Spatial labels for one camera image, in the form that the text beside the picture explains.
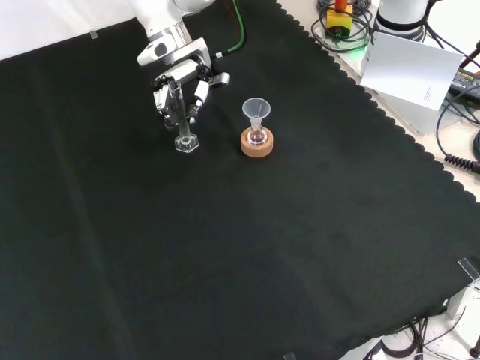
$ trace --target green cable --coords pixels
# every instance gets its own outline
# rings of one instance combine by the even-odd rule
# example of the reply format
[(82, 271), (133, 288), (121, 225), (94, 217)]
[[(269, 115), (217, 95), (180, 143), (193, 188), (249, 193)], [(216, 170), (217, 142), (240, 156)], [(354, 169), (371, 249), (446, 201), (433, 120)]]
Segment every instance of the green cable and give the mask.
[(240, 47), (242, 47), (243, 43), (245, 42), (245, 26), (243, 23), (242, 15), (240, 14), (239, 5), (237, 4), (237, 0), (232, 0), (232, 2), (233, 2), (233, 6), (235, 6), (235, 12), (237, 13), (238, 22), (240, 23), (241, 39), (234, 47), (227, 50), (228, 53), (238, 50)]

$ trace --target wire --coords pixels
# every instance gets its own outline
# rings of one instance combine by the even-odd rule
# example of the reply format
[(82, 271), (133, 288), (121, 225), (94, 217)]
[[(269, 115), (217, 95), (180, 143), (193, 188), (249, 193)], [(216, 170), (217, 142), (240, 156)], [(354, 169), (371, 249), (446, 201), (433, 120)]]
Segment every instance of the wire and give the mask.
[(430, 33), (431, 37), (439, 44), (439, 41), (442, 41), (443, 43), (447, 44), (448, 46), (450, 46), (453, 50), (455, 50), (457, 53), (460, 53), (462, 54), (466, 59), (468, 59), (470, 62), (472, 62), (473, 64), (477, 65), (478, 68), (480, 68), (480, 64), (473, 60), (472, 58), (470, 58), (465, 52), (461, 51), (460, 49), (458, 49), (457, 47), (453, 46), (452, 44), (450, 44), (447, 40), (445, 40), (444, 38), (440, 37), (429, 25), (428, 25), (428, 22), (425, 24), (425, 27), (426, 29), (428, 29), (428, 32)]
[[(478, 55), (480, 55), (480, 41), (475, 45), (475, 50), (472, 51), (472, 53), (469, 55), (470, 58), (474, 59)], [(460, 67), (463, 69), (465, 68), (468, 64), (470, 63), (470, 60), (467, 58), (463, 60), (463, 62), (460, 64)]]
[(425, 343), (425, 337), (427, 336), (428, 318), (425, 318), (423, 324), (420, 325), (420, 323), (418, 323), (418, 327), (420, 328), (420, 341), (418, 343), (417, 353), (422, 353)]
[(455, 329), (455, 326), (457, 326), (457, 324), (460, 322), (460, 320), (462, 320), (462, 317), (464, 317), (466, 309), (467, 309), (467, 307), (463, 308), (462, 314), (458, 317), (457, 321), (455, 321), (455, 324), (453, 324), (453, 326), (448, 331), (444, 332), (443, 334), (441, 334), (437, 337), (434, 337), (432, 340), (427, 341), (426, 343), (424, 343), (424, 346), (428, 345), (428, 344), (431, 344), (431, 343), (433, 343), (434, 341), (437, 341), (440, 338), (443, 338), (445, 335), (447, 335), (449, 332), (451, 332), (453, 329)]
[[(424, 324), (425, 324), (424, 332), (423, 332), (423, 336), (421, 338), (421, 346), (418, 347), (418, 353), (423, 352), (424, 351), (423, 348), (427, 349), (431, 353), (435, 353), (432, 349), (428, 348), (428, 346), (425, 345), (425, 336), (427, 335), (428, 318), (425, 320)], [(446, 358), (445, 356), (442, 356), (442, 355), (438, 355), (438, 356), (442, 359), (445, 359), (445, 360), (451, 360), (450, 358)]]
[(427, 29), (425, 28), (425, 25), (423, 25), (423, 38), (421, 39), (422, 44), (425, 42), (426, 37), (427, 37)]
[(463, 107), (465, 108), (465, 110), (469, 113), (470, 116), (472, 116), (472, 119), (475, 121), (475, 123), (477, 125), (480, 125), (480, 121), (477, 119), (477, 117), (475, 116), (475, 114), (473, 113), (473, 111), (467, 106), (467, 102), (465, 101), (465, 103), (463, 104)]
[(472, 144), (473, 156), (477, 161), (480, 161), (480, 131), (476, 134)]
[(390, 334), (387, 334), (385, 336), (390, 336), (390, 335), (396, 335), (398, 334), (399, 332), (402, 332), (403, 330), (407, 330), (408, 328), (410, 327), (410, 325), (404, 325), (402, 326), (401, 328), (399, 328), (398, 330), (395, 330), (394, 332), (391, 332)]
[(365, 355), (363, 360), (374, 360), (374, 350), (373, 349), (370, 350), (370, 352), (368, 352), (367, 355)]
[(442, 147), (442, 144), (440, 143), (440, 138), (439, 138), (439, 135), (438, 135), (439, 129), (440, 129), (440, 122), (442, 122), (443, 115), (445, 114), (445, 112), (447, 111), (447, 109), (452, 105), (453, 102), (457, 101), (457, 100), (460, 99), (463, 95), (465, 95), (466, 93), (471, 92), (472, 90), (475, 90), (475, 89), (480, 89), (480, 85), (473, 86), (473, 87), (471, 87), (471, 88), (468, 88), (468, 89), (462, 91), (460, 94), (456, 95), (452, 100), (449, 100), (448, 98), (445, 98), (445, 100), (447, 100), (447, 102), (448, 102), (448, 105), (445, 106), (445, 108), (443, 109), (442, 113), (440, 114), (440, 117), (438, 118), (438, 122), (436, 123), (436, 129), (435, 129), (436, 143), (437, 143), (440, 151), (441, 151), (445, 156), (447, 156), (448, 154), (445, 152), (445, 150), (443, 150), (443, 147)]
[(241, 31), (240, 41), (234, 47), (230, 47), (228, 50), (217, 52), (215, 55), (212, 56), (213, 59), (223, 58), (224, 56), (228, 56), (236, 51), (239, 51), (247, 43), (247, 29), (245, 28), (239, 3), (237, 2), (237, 0), (232, 0), (232, 3), (235, 8), (236, 16), (238, 18), (238, 24), (240, 24), (240, 31)]
[(247, 36), (245, 31), (245, 24), (243, 23), (242, 15), (240, 14), (239, 3), (237, 2), (237, 0), (232, 0), (232, 1), (233, 1), (233, 6), (235, 7), (235, 12), (238, 17), (238, 23), (240, 24), (241, 39), (234, 47), (231, 47), (230, 49), (227, 50), (228, 53), (231, 53), (243, 47), (245, 45), (245, 38)]
[(410, 356), (408, 359), (406, 360), (410, 360), (410, 359), (415, 359), (417, 356), (422, 356), (422, 355), (431, 355), (431, 354), (434, 354), (436, 356), (439, 356), (443, 359), (447, 359), (447, 360), (458, 360), (457, 358), (455, 358), (454, 356), (451, 356), (449, 354), (445, 354), (443, 352), (438, 352), (438, 351), (429, 351), (429, 352), (417, 352), (415, 355), (412, 355)]
[[(319, 19), (312, 24), (311, 33), (320, 45), (325, 47), (327, 50), (332, 51), (333, 53), (351, 53), (356, 50), (364, 49), (368, 45), (368, 41), (373, 32), (373, 29), (370, 27), (370, 21), (373, 19), (374, 15), (368, 10), (368, 8), (371, 6), (371, 0), (357, 0), (357, 2), (349, 3), (349, 5), (353, 6), (353, 13), (349, 13), (345, 10), (335, 9), (335, 6), (330, 4), (329, 0), (318, 0), (317, 2)], [(355, 34), (349, 34), (347, 36), (342, 36), (341, 34), (330, 31), (324, 22), (329, 10), (352, 17), (355, 24), (360, 24), (360, 29)], [(325, 36), (331, 37), (334, 44), (338, 44), (340, 42), (358, 43), (361, 41), (362, 45), (350, 47), (349, 49), (335, 49), (315, 32), (315, 25), (318, 23), (320, 23), (320, 25), (323, 27), (323, 30), (325, 30)]]
[(410, 346), (403, 350), (393, 350), (387, 347), (385, 342), (381, 340), (380, 343), (382, 344), (382, 350), (386, 355), (397, 359), (406, 358), (407, 356), (412, 355), (413, 352), (419, 348), (419, 341), (421, 339), (420, 334), (413, 322), (409, 322), (408, 325), (413, 334), (412, 343)]
[(480, 121), (476, 118), (475, 114), (473, 114), (472, 110), (468, 107), (466, 107), (467, 105), (464, 104), (463, 105), (465, 107), (465, 110), (473, 117), (473, 118), (469, 118), (467, 115), (465, 115), (464, 112), (462, 112), (460, 109), (458, 109), (454, 104), (453, 102), (451, 103), (451, 107), (453, 108), (453, 111), (452, 109), (450, 109), (450, 107), (448, 108), (448, 111), (451, 112), (451, 113), (454, 113), (456, 116), (460, 116), (461, 118), (464, 118), (466, 119), (468, 122), (474, 124), (474, 125), (480, 125)]

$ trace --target hexagonal glass base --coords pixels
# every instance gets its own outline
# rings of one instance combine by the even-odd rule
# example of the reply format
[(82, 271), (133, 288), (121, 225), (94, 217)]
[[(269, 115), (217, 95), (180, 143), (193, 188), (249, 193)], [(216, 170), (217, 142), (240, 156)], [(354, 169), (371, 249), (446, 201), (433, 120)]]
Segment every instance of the hexagonal glass base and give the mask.
[(198, 148), (197, 135), (191, 134), (190, 136), (179, 136), (175, 139), (175, 149), (177, 152), (192, 152)]

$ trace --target white table surface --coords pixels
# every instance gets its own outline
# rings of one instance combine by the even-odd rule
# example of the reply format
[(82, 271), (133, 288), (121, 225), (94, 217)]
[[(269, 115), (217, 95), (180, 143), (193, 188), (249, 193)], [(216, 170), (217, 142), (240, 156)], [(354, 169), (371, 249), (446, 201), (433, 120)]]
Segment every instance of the white table surface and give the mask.
[[(449, 319), (445, 313), (431, 317), (428, 320), (427, 336), (425, 341), (445, 334), (456, 320)], [(473, 291), (469, 301), (466, 303), (465, 314), (462, 316), (457, 326), (447, 335), (427, 345), (428, 349), (438, 351), (456, 359), (471, 359), (469, 351), (475, 346), (480, 336), (480, 292)], [(402, 331), (395, 335), (383, 338), (386, 346), (393, 350), (406, 349), (412, 343), (412, 332), (410, 330)], [(389, 356), (373, 357), (373, 360), (394, 360)], [(434, 357), (425, 357), (424, 360), (437, 360)]]
[[(473, 11), (468, 13), (461, 21), (452, 19), (452, 5), (454, 5), (456, 1), (457, 0), (444, 0), (435, 5), (436, 7), (439, 6), (439, 8), (433, 8), (429, 23), (437, 34), (444, 37), (465, 53), (471, 53), (475, 49), (476, 42), (480, 40), (478, 21), (474, 20), (478, 16), (478, 12)], [(305, 27), (305, 30), (311, 33), (311, 25), (318, 19), (317, 0), (277, 0), (277, 2), (281, 4), (282, 8), (285, 9), (288, 14), (298, 20), (300, 25)], [(468, 26), (473, 27), (473, 33), (471, 32), (472, 29), (468, 30)], [(461, 32), (465, 33), (468, 31), (470, 31), (471, 34), (469, 37), (459, 36)], [(360, 83), (359, 75), (344, 60), (337, 54), (331, 53), (331, 55), (335, 58), (335, 61), (340, 64), (341, 69), (349, 74), (349, 77), (352, 77), (357, 83)], [(466, 69), (471, 71), (476, 70), (473, 65), (470, 65)], [(395, 119), (396, 124), (404, 128), (406, 134), (413, 136), (417, 143), (423, 145), (425, 151), (431, 153), (437, 161), (442, 163), (445, 171), (451, 173), (454, 176), (454, 180), (460, 182), (465, 191), (469, 191), (475, 195), (477, 202), (480, 202), (480, 175), (456, 169), (454, 166), (445, 163), (443, 161), (444, 156), (438, 149), (435, 136), (432, 133), (424, 136), (413, 133), (409, 130), (411, 128), (407, 125), (405, 119), (402, 119), (401, 116), (395, 112), (395, 109), (392, 109), (375, 91), (367, 90), (367, 92), (373, 95), (373, 100), (379, 104), (381, 109), (385, 110), (387, 116)], [(475, 158), (471, 151), (472, 141), (479, 130), (480, 128), (471, 125), (465, 120), (449, 125), (440, 131), (442, 146), (450, 154), (473, 161)]]

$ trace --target white wall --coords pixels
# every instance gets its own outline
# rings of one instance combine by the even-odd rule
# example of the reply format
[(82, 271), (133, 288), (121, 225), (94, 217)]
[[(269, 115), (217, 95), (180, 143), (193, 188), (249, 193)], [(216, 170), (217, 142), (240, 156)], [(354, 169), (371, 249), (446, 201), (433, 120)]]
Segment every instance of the white wall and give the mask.
[(0, 59), (133, 17), (129, 0), (0, 0)]

